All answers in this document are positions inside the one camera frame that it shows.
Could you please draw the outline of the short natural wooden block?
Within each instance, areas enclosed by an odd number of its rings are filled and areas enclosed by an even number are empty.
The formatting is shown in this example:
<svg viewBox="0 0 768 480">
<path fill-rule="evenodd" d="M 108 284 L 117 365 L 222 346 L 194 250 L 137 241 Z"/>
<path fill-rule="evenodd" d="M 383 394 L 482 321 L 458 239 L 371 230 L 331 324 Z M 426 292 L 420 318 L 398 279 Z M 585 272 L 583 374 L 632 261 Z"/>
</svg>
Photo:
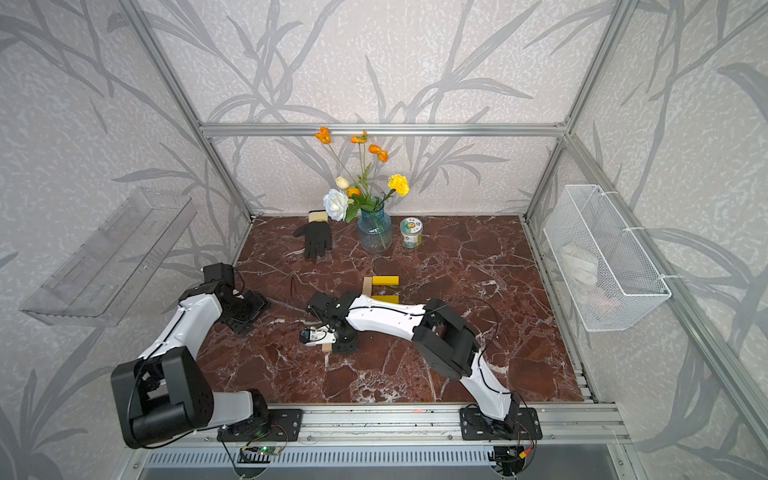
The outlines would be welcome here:
<svg viewBox="0 0 768 480">
<path fill-rule="evenodd" d="M 373 278 L 372 277 L 365 277 L 363 279 L 363 285 L 362 285 L 362 294 L 368 297 L 372 296 L 372 290 L 373 290 Z"/>
</svg>

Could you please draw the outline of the yellow block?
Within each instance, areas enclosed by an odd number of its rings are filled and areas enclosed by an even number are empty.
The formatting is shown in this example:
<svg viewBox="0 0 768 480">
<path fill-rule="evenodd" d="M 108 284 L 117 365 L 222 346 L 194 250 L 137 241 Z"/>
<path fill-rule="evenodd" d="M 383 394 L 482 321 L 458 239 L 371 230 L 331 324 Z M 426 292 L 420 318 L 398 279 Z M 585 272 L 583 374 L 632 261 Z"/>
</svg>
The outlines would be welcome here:
<svg viewBox="0 0 768 480">
<path fill-rule="evenodd" d="M 399 304 L 399 296 L 398 295 L 376 295 L 373 296 L 374 300 L 391 303 L 391 304 Z"/>
<path fill-rule="evenodd" d="M 396 275 L 373 276 L 372 284 L 374 286 L 398 286 L 400 278 Z"/>
</svg>

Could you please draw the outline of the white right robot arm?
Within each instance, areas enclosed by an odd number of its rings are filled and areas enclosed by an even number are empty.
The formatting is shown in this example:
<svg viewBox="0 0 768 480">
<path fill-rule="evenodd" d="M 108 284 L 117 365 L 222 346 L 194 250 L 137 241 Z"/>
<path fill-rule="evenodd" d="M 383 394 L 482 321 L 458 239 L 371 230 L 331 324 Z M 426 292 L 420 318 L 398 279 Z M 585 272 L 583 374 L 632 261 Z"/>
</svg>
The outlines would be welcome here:
<svg viewBox="0 0 768 480">
<path fill-rule="evenodd" d="M 360 332 L 376 332 L 411 342 L 430 368 L 459 381 L 473 396 L 480 412 L 492 422 L 515 424 L 520 400 L 491 371 L 477 331 L 451 306 L 439 299 L 404 305 L 346 292 L 338 298 L 315 293 L 308 313 L 322 325 L 300 332 L 306 346 L 328 345 L 335 353 L 354 353 Z"/>
</svg>

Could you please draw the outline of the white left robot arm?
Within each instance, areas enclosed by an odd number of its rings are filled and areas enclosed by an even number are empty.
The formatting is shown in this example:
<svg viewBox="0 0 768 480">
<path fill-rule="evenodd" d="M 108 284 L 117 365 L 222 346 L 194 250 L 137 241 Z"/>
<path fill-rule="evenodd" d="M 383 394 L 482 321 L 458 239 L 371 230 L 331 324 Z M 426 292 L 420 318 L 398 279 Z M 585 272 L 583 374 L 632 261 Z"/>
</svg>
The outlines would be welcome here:
<svg viewBox="0 0 768 480">
<path fill-rule="evenodd" d="M 111 374 L 122 437 L 132 449 L 160 448 L 194 431 L 218 429 L 227 440 L 260 437 L 272 427 L 259 391 L 215 392 L 197 363 L 214 325 L 244 337 L 270 303 L 238 287 L 230 264 L 207 265 L 203 275 L 201 284 L 179 297 L 174 316 L 152 345 Z"/>
</svg>

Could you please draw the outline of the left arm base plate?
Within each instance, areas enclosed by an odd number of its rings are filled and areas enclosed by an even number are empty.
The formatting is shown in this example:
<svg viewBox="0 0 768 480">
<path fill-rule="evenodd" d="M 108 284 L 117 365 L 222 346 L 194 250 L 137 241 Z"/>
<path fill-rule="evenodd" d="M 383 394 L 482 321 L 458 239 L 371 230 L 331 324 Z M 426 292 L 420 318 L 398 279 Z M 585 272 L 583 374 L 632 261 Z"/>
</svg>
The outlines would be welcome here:
<svg viewBox="0 0 768 480">
<path fill-rule="evenodd" d="M 302 409 L 270 409 L 266 418 L 255 416 L 234 426 L 219 429 L 217 440 L 241 444 L 249 441 L 296 442 L 303 413 Z"/>
</svg>

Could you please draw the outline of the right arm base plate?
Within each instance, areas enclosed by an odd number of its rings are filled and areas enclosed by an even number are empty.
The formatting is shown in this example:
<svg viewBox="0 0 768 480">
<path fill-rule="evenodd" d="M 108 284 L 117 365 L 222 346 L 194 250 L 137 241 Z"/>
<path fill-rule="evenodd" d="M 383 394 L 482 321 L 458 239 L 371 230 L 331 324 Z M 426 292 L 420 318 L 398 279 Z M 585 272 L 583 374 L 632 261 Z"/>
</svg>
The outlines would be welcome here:
<svg viewBox="0 0 768 480">
<path fill-rule="evenodd" d="M 514 440 L 538 441 L 543 438 L 538 412 L 521 407 L 509 421 L 483 415 L 476 404 L 459 409 L 461 436 L 466 441 Z"/>
</svg>

